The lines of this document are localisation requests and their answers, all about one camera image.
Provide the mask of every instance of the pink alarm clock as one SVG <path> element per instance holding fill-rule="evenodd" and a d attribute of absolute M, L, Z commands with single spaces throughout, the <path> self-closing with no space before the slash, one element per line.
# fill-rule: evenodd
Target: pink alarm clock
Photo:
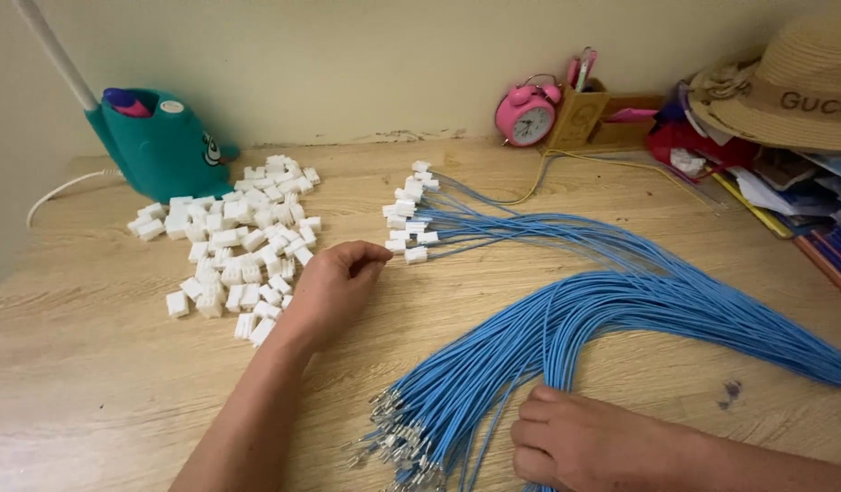
<path fill-rule="evenodd" d="M 551 77 L 554 83 L 529 85 L 535 77 Z M 533 75 L 514 86 L 496 108 L 496 128 L 505 135 L 503 144 L 526 147 L 541 140 L 554 126 L 554 104 L 559 101 L 557 78 L 548 73 Z"/>

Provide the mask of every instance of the hand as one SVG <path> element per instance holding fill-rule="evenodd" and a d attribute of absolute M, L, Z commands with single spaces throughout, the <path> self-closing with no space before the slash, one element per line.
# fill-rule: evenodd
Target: hand
<path fill-rule="evenodd" d="M 685 455 L 702 436 L 547 386 L 536 386 L 518 415 L 515 473 L 557 490 L 685 490 Z"/>
<path fill-rule="evenodd" d="M 366 241 L 342 242 L 314 255 L 272 335 L 299 341 L 311 352 L 322 349 L 359 316 L 391 258 L 392 252 Z"/>

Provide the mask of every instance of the teal toy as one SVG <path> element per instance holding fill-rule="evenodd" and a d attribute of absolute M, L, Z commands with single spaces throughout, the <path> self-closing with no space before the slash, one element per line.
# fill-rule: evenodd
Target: teal toy
<path fill-rule="evenodd" d="M 86 114 L 135 191 L 165 203 L 175 196 L 219 198 L 232 191 L 224 164 L 237 157 L 237 149 L 219 148 L 192 109 L 174 95 L 128 91 L 150 110 L 150 118 L 122 115 L 108 102 Z"/>

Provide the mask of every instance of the bundle of blue wires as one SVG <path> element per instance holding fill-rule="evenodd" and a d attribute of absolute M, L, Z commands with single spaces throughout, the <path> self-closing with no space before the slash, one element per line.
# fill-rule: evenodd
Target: bundle of blue wires
<path fill-rule="evenodd" d="M 707 276 L 654 242 L 604 222 L 567 214 L 519 214 L 438 174 L 439 181 L 502 216 L 484 215 L 444 192 L 426 193 L 412 220 L 429 222 L 436 259 L 498 241 L 549 245 L 598 262 L 517 301 L 432 354 L 372 400 L 377 430 L 349 461 L 379 453 L 397 471 L 388 492 L 472 490 L 491 432 L 511 392 L 542 374 L 571 390 L 581 348 L 624 330 L 672 333 L 717 343 L 841 387 L 841 350 L 752 297 Z M 480 420 L 496 408 L 474 464 Z M 552 491 L 529 484 L 524 490 Z"/>

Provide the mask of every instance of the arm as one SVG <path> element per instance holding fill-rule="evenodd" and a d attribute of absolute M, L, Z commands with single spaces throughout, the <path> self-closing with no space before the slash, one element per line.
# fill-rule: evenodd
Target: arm
<path fill-rule="evenodd" d="M 302 372 L 314 352 L 357 318 L 392 257 L 381 246 L 353 241 L 308 263 L 293 302 L 189 455 L 171 492 L 280 489 Z"/>
<path fill-rule="evenodd" d="M 515 472 L 579 492 L 841 492 L 841 466 L 536 387 L 511 428 Z"/>

